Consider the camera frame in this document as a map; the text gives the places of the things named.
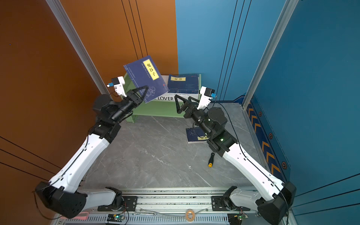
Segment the tape roll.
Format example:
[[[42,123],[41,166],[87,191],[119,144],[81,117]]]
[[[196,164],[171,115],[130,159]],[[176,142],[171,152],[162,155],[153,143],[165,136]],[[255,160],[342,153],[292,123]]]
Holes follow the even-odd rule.
[[[185,220],[187,222],[193,222],[195,221],[195,219],[196,219],[196,213],[192,209],[187,210],[185,213]]]

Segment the silver wrench on rail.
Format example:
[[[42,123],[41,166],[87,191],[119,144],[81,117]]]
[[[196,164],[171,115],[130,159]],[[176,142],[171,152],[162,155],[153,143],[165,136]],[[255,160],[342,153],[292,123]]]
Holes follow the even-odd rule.
[[[139,216],[157,216],[156,212],[133,212],[133,215],[139,215]]]

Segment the yellow black screwdriver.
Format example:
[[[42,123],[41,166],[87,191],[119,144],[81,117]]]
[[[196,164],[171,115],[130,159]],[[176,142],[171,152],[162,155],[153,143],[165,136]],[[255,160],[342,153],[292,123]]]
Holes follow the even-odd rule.
[[[208,161],[208,167],[209,168],[212,168],[213,167],[213,164],[214,164],[214,157],[215,157],[215,153],[211,153],[211,157]]]

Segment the blue book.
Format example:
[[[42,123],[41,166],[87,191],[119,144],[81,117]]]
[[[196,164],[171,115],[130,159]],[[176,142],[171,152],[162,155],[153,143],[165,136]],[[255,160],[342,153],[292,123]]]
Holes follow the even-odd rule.
[[[197,94],[199,74],[169,75],[167,86],[170,93]]]
[[[186,129],[188,143],[203,143],[208,140],[208,137],[200,127]]]
[[[168,93],[169,89],[151,56],[124,65],[135,87],[148,86],[144,101],[149,103]]]

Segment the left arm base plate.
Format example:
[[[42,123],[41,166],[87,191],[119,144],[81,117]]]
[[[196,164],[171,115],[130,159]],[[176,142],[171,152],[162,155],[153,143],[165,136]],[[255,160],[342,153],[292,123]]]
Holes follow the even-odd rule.
[[[113,208],[111,205],[103,205],[103,206],[99,206],[97,208],[97,210],[99,212],[111,212],[111,211],[124,211],[124,209],[126,209],[126,211],[130,211],[130,212],[134,212],[136,207],[137,207],[137,202],[138,202],[138,197],[137,196],[123,196],[122,197],[122,205],[120,208]]]

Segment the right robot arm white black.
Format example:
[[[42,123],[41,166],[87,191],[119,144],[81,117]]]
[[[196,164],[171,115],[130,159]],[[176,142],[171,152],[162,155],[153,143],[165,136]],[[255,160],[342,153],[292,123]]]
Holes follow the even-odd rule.
[[[175,95],[174,99],[177,113],[185,113],[184,118],[193,119],[208,137],[211,150],[235,166],[256,188],[255,191],[235,186],[229,188],[223,195],[227,208],[256,210],[269,224],[280,224],[294,202],[295,185],[272,175],[244,150],[237,135],[233,136],[226,130],[226,124],[231,119],[223,106],[212,107],[205,112],[211,102],[208,96],[197,100]]]

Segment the pink tool on rail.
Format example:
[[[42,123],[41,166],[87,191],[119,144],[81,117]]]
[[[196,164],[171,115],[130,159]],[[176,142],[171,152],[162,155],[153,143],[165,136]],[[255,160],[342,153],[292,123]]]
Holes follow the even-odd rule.
[[[81,212],[79,213],[76,217],[74,217],[74,219],[78,219],[78,220],[87,220],[89,217],[89,212]]]

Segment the left circuit board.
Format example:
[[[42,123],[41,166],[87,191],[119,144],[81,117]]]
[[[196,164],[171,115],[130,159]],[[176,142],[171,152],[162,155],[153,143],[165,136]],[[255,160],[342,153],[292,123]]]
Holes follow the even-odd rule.
[[[121,224],[126,222],[126,217],[122,214],[108,214],[106,223],[107,224]]]

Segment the green wooden shelf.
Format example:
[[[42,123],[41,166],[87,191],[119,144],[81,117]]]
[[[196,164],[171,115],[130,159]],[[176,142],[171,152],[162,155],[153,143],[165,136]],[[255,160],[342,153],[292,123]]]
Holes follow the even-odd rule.
[[[182,118],[184,114],[184,112],[177,113],[175,102],[154,100],[150,103],[141,103],[139,107],[133,110],[133,114],[126,121],[134,123],[138,116]]]

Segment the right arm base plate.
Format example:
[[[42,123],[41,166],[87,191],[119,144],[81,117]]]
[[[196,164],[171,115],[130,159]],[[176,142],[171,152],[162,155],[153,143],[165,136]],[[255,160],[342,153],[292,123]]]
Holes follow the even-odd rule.
[[[246,207],[238,207],[235,206],[230,198],[223,196],[212,196],[211,197],[211,205],[212,210],[215,212],[218,211],[250,211],[249,208]]]

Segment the circuit board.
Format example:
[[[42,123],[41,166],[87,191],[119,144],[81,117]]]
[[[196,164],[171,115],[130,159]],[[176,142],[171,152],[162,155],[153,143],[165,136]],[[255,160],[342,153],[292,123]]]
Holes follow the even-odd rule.
[[[106,223],[107,224],[121,224],[126,222],[126,217],[122,214],[108,214]]]
[[[227,217],[229,225],[241,225],[244,220],[248,219],[247,214],[228,214]]]

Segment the right circuit board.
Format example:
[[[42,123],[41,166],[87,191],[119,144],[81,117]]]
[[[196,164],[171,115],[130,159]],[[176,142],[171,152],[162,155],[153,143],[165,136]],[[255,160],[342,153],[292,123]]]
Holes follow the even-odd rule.
[[[227,217],[229,225],[241,225],[244,220],[248,219],[247,214],[228,214]]]

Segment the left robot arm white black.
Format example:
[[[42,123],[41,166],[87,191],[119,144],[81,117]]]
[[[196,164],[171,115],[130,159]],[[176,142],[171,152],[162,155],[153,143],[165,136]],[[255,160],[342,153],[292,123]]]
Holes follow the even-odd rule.
[[[121,129],[121,122],[145,100],[147,85],[128,91],[122,101],[113,101],[109,94],[98,96],[93,104],[95,124],[86,139],[66,165],[48,182],[40,182],[33,191],[34,199],[64,216],[74,218],[83,210],[108,206],[112,211],[125,208],[122,191],[114,187],[79,190],[79,185],[98,158]]]

